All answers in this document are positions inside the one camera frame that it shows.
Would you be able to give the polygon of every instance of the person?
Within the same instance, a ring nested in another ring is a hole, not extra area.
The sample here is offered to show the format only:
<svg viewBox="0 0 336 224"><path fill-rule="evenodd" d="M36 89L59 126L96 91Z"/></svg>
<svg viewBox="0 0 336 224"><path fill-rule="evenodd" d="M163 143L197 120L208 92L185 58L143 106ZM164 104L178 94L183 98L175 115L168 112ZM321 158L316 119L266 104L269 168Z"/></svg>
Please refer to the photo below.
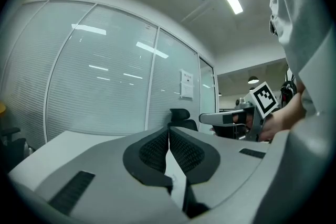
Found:
<svg viewBox="0 0 336 224"><path fill-rule="evenodd" d="M284 48L288 66L297 79L297 94L284 108L267 117L259 136L261 141L291 129L300 119L315 113L299 72L333 27L323 0L270 0L270 9L270 30ZM238 116L234 116L234 122L237 121ZM247 115L247 127L251 128L252 122L253 116Z"/></svg>

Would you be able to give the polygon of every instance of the white blind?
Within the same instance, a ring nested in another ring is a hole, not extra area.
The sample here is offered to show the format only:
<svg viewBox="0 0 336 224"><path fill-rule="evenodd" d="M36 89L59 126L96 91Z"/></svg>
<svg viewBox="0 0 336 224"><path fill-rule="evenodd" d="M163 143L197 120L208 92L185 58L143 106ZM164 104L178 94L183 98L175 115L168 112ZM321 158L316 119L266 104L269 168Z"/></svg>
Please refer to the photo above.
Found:
<svg viewBox="0 0 336 224"><path fill-rule="evenodd" d="M44 145L43 102L57 52L88 4L49 2L30 21L16 42L2 84L9 120L21 128L29 146Z"/></svg>
<svg viewBox="0 0 336 224"><path fill-rule="evenodd" d="M64 130L132 134L144 130L157 28L97 6L72 33L47 99L47 136Z"/></svg>
<svg viewBox="0 0 336 224"><path fill-rule="evenodd" d="M0 33L0 79L10 51L18 36L43 4L44 2L36 2L22 5L9 20L8 24L3 27Z"/></svg>
<svg viewBox="0 0 336 224"><path fill-rule="evenodd" d="M198 126L200 85L198 56L175 38L160 31L153 70L148 129L164 126L171 119L169 109L185 108ZM181 98L181 69L191 73L194 97Z"/></svg>

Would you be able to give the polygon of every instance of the glass wall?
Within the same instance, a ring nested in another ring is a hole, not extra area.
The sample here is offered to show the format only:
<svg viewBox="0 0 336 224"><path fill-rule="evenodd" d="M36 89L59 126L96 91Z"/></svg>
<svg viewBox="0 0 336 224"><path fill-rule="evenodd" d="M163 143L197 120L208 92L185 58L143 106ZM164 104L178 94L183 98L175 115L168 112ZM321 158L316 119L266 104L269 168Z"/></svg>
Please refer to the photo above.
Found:
<svg viewBox="0 0 336 224"><path fill-rule="evenodd" d="M132 134L145 126L157 27L97 6L66 42L50 82L47 135Z"/></svg>
<svg viewBox="0 0 336 224"><path fill-rule="evenodd" d="M71 25L91 7L75 2L49 2L30 20L15 43L0 96L7 106L7 120L21 129L32 148L45 144L44 97L53 62L72 30Z"/></svg>
<svg viewBox="0 0 336 224"><path fill-rule="evenodd" d="M8 127L30 147L66 130L128 135L164 126L170 108L187 109L207 133L198 116L214 112L212 68L201 68L203 89L197 52L157 26L105 6L50 1L23 5L4 29L0 101Z"/></svg>
<svg viewBox="0 0 336 224"><path fill-rule="evenodd" d="M216 112L216 95L214 70L201 58L199 59L199 68L201 72L201 114ZM211 125L200 123L199 131L206 134L212 134Z"/></svg>
<svg viewBox="0 0 336 224"><path fill-rule="evenodd" d="M157 40L151 99L149 107L148 129L169 123L169 109L185 108L190 119L199 125L200 85L198 55L180 41L160 31ZM193 75L193 96L182 97L182 70Z"/></svg>

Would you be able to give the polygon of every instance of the black office chair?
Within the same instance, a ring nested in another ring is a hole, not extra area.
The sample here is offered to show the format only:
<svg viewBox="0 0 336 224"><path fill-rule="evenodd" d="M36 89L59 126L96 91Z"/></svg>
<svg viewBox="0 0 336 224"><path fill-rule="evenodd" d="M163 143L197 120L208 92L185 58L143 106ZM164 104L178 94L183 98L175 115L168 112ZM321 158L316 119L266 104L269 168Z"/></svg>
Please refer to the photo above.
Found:
<svg viewBox="0 0 336 224"><path fill-rule="evenodd" d="M197 124L194 120L189 119L190 113L187 109L170 109L172 112L171 122L168 127L184 127L193 131L198 131Z"/></svg>
<svg viewBox="0 0 336 224"><path fill-rule="evenodd" d="M25 159L26 139L19 138L12 141L12 135L18 132L20 132L20 128L14 127L2 130L0 125L0 149L3 153L3 166L7 172ZM6 145L2 142L3 137L6 138Z"/></svg>

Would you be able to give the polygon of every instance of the window blind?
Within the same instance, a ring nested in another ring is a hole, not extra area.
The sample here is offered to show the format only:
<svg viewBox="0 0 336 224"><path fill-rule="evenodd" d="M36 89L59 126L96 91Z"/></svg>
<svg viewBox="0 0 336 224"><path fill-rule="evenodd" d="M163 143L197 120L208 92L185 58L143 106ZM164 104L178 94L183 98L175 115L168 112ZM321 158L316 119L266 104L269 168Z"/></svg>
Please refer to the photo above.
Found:
<svg viewBox="0 0 336 224"><path fill-rule="evenodd" d="M102 135L144 130L157 28L95 7L56 63L47 98L47 136L65 130Z"/></svg>
<svg viewBox="0 0 336 224"><path fill-rule="evenodd" d="M197 126L200 85L197 53L160 30L153 70L148 129L166 125L170 108L185 108ZM181 98L181 70L193 75L193 98Z"/></svg>
<svg viewBox="0 0 336 224"><path fill-rule="evenodd" d="M54 59L76 23L91 5L49 2L32 18L17 40L5 70L2 100L9 120L21 128L34 149L45 144L43 105Z"/></svg>
<svg viewBox="0 0 336 224"><path fill-rule="evenodd" d="M2 78L6 61L18 36L45 2L22 5L0 33L0 79Z"/></svg>

